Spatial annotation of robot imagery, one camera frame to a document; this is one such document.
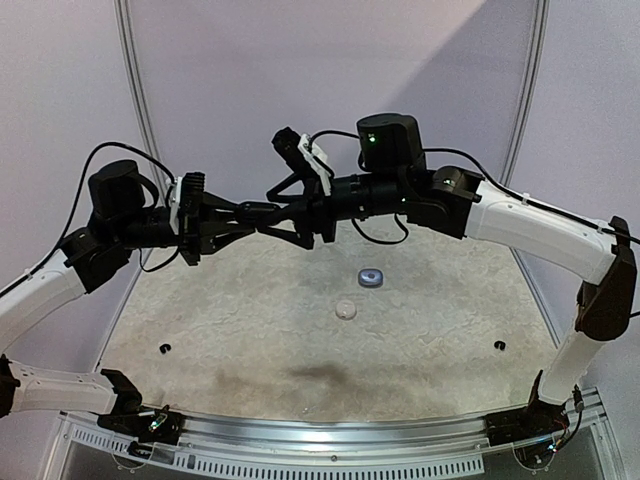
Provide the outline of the black earbud case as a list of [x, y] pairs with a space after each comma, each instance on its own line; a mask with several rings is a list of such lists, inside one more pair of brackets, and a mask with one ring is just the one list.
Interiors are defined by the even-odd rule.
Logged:
[[270, 202], [245, 201], [237, 206], [236, 217], [242, 222], [256, 222], [280, 209], [279, 205]]

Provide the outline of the purple earbud charging case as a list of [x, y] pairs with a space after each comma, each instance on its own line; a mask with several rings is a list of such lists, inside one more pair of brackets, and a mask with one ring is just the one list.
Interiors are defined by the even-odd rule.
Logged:
[[358, 272], [357, 280], [363, 288], [379, 288], [384, 284], [384, 274], [375, 268], [362, 269]]

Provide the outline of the pink earbud charging case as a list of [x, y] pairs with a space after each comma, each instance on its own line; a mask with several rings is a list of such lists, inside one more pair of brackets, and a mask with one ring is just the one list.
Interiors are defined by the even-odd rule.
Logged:
[[341, 320], [352, 320], [357, 315], [357, 307], [351, 300], [339, 300], [335, 305], [335, 315]]

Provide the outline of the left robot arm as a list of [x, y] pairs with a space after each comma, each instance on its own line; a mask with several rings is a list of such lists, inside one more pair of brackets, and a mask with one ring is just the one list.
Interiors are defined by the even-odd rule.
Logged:
[[[198, 172], [170, 176], [171, 194], [133, 159], [82, 172], [92, 211], [86, 226], [65, 227], [42, 260], [1, 292], [1, 348], [61, 307], [93, 293], [128, 265], [136, 250], [171, 248], [190, 265], [255, 231], [253, 211], [204, 190]], [[142, 396], [118, 370], [78, 374], [1, 359], [1, 414], [70, 410], [107, 414], [128, 434], [148, 426]]]

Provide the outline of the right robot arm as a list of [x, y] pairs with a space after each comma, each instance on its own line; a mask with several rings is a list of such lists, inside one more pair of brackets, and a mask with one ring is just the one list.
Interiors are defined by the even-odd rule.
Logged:
[[304, 188], [299, 195], [288, 193], [287, 182], [271, 189], [267, 197], [276, 209], [258, 221], [258, 230], [278, 235], [279, 224], [290, 221], [282, 238], [311, 248], [315, 235], [333, 241], [339, 221], [396, 214], [452, 238], [524, 251], [577, 275], [582, 284], [574, 325], [517, 415], [524, 435], [539, 435], [600, 349], [629, 325], [638, 271], [626, 222], [589, 220], [513, 192], [481, 166], [431, 170], [410, 115], [362, 118], [355, 137], [360, 173], [335, 177], [314, 136], [280, 130], [273, 146], [290, 168], [290, 181]]

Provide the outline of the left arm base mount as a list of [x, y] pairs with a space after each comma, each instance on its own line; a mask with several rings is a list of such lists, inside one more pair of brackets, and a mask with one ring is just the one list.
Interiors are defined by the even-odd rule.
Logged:
[[99, 427], [134, 437], [140, 443], [178, 444], [186, 421], [183, 414], [168, 405], [144, 406], [141, 393], [119, 370], [102, 369], [100, 374], [111, 383], [116, 399], [107, 414], [98, 416]]

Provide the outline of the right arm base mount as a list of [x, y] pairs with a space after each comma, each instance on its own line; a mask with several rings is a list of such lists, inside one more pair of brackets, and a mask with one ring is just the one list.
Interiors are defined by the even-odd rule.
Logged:
[[541, 399], [538, 390], [542, 376], [543, 371], [540, 370], [524, 407], [502, 410], [483, 416], [485, 435], [491, 446], [523, 441], [562, 431], [562, 436], [557, 443], [558, 448], [561, 448], [579, 431], [584, 408], [579, 387], [574, 386], [574, 399], [578, 401], [578, 419], [574, 429], [570, 430], [571, 423], [566, 403], [556, 405]]

